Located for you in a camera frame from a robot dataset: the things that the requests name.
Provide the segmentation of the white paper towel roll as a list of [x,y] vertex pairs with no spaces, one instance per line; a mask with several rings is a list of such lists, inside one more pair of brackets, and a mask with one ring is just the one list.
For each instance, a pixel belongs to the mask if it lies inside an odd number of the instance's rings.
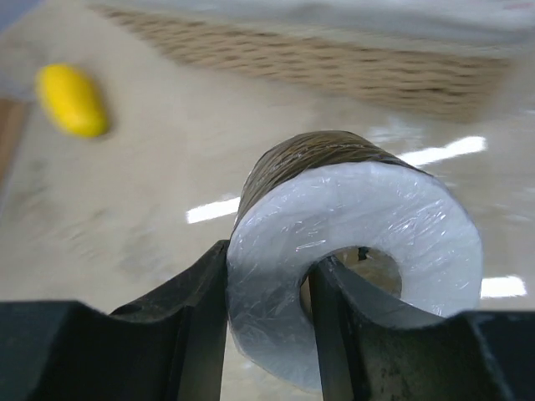
[[240,352],[302,390],[321,389],[300,302],[309,268],[344,248],[390,256],[401,297],[441,317],[480,299],[482,240],[432,175],[346,131],[285,140],[254,165],[227,250],[227,310]]

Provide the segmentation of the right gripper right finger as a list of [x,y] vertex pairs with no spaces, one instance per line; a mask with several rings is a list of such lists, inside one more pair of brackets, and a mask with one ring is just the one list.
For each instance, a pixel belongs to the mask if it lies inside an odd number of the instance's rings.
[[332,256],[308,279],[324,399],[533,399],[533,312],[438,317]]

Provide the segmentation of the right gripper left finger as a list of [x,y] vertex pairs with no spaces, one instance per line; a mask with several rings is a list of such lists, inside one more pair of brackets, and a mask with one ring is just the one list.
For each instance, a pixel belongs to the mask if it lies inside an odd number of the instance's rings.
[[217,400],[228,241],[110,314],[76,301],[3,302],[4,400]]

